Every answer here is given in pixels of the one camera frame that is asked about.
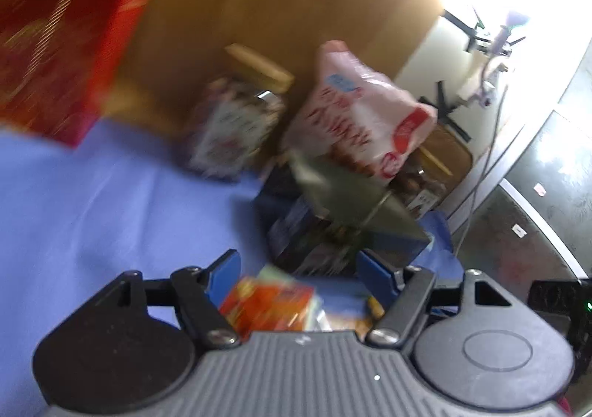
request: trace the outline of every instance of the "glass jar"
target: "glass jar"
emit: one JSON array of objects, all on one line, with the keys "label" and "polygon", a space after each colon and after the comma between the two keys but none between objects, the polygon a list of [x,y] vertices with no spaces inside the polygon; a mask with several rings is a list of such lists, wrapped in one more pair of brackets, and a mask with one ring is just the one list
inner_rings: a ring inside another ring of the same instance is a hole
[{"label": "glass jar", "polygon": [[185,145],[185,166],[236,180],[285,110],[294,76],[240,44],[225,48],[230,72],[206,85]]}]

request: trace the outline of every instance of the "small orange package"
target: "small orange package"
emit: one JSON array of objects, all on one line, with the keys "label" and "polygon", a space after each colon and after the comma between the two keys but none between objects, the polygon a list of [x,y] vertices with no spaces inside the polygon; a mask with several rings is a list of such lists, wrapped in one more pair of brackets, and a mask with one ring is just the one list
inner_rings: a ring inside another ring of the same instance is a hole
[{"label": "small orange package", "polygon": [[315,289],[304,285],[261,283],[244,277],[220,312],[243,339],[257,330],[302,331]]}]

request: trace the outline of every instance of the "jar lid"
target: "jar lid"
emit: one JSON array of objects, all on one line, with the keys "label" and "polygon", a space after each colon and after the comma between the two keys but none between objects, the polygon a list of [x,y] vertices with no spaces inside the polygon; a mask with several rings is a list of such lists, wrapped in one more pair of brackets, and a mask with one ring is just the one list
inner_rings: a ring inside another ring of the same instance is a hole
[{"label": "jar lid", "polygon": [[233,43],[225,51],[229,56],[230,69],[262,90],[283,94],[294,82],[292,73],[251,48]]}]

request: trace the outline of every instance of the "wooden board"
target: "wooden board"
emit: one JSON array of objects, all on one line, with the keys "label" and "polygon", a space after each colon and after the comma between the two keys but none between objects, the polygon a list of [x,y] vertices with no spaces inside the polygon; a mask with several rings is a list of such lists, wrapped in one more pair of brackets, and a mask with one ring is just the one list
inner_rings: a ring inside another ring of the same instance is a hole
[{"label": "wooden board", "polygon": [[105,113],[153,128],[162,114],[146,108],[165,108],[179,118],[168,126],[180,127],[203,83],[223,70],[222,48],[237,42],[294,73],[292,115],[314,85],[322,42],[342,39],[393,77],[441,11],[438,0],[153,0],[120,69],[117,88],[126,90],[114,91]]}]

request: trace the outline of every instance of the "blue tablecloth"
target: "blue tablecloth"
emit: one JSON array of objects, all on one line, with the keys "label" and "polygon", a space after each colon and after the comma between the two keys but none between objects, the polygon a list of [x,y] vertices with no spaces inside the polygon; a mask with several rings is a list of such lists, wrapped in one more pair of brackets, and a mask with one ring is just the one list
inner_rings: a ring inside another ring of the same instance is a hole
[{"label": "blue tablecloth", "polygon": [[254,178],[185,173],[161,139],[108,120],[76,150],[1,131],[0,416],[44,406],[35,346],[121,271],[166,278],[236,248],[256,274],[266,262],[251,205],[258,189]]}]

